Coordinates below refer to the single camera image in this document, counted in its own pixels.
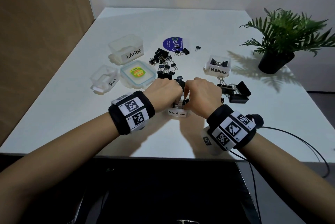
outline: person's left hand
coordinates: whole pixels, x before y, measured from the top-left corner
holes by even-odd
[[[183,94],[182,87],[175,81],[167,78],[156,79],[144,92],[153,105],[155,112],[161,112],[178,103]]]

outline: green leaves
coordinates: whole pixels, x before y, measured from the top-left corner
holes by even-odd
[[[306,13],[293,14],[291,10],[268,11],[264,8],[264,11],[267,14],[264,21],[260,17],[241,26],[255,28],[264,35],[262,43],[251,39],[242,44],[257,46],[255,52],[271,51],[286,55],[305,50],[316,56],[322,47],[335,47],[335,34],[328,37],[332,29],[322,35],[319,32],[327,25],[327,20],[313,21]]]

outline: floor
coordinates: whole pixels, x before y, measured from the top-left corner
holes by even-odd
[[[335,94],[310,94],[310,96],[335,128]],[[255,190],[249,164],[238,163],[238,165],[255,203]],[[324,163],[306,163],[306,165],[320,175],[326,171]],[[331,163],[330,168],[330,175],[326,179],[335,186],[335,163]],[[261,175],[255,169],[253,171],[262,224],[304,224],[305,222],[277,196]]]

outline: purple sticker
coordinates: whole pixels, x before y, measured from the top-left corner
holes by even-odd
[[[163,47],[166,50],[169,50],[172,52],[177,51],[177,50],[181,51],[183,49],[183,38],[180,38],[180,37],[168,38],[164,40]]]

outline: green and yellow sticker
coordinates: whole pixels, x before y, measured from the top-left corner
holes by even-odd
[[[130,70],[130,73],[134,77],[140,78],[140,77],[144,76],[145,71],[141,67],[135,67],[135,68],[133,68],[133,69]]]

